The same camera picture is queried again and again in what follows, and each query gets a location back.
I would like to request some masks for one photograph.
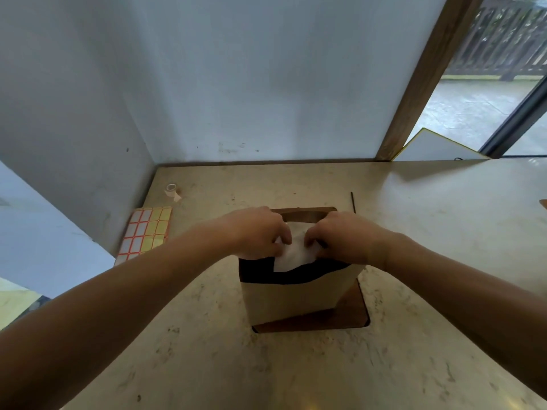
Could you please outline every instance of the table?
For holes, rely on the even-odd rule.
[[[159,168],[144,205],[172,205],[176,235],[248,206],[351,210],[350,191],[357,213],[547,295],[545,159]],[[367,267],[359,282],[369,327],[259,335],[224,259],[66,409],[547,408],[399,281]]]

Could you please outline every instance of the white paper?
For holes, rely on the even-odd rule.
[[[276,243],[283,245],[283,254],[275,258],[274,272],[288,272],[296,267],[312,263],[318,251],[321,250],[321,246],[316,241],[309,248],[304,246],[304,236],[306,231],[314,225],[313,223],[289,221],[287,225],[291,229],[293,243],[283,244],[281,238],[277,238]]]

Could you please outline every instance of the floor outside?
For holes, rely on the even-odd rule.
[[[425,127],[477,151],[537,82],[441,80],[409,140]],[[541,117],[506,155],[546,155],[546,116]]]

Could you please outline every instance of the paper bag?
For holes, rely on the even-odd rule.
[[[275,209],[285,222],[317,223],[334,207]],[[317,259],[288,272],[274,272],[274,257],[239,259],[243,301],[251,325],[332,309],[363,266]]]

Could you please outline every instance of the railing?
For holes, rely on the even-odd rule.
[[[547,74],[547,0],[484,0],[445,75]]]

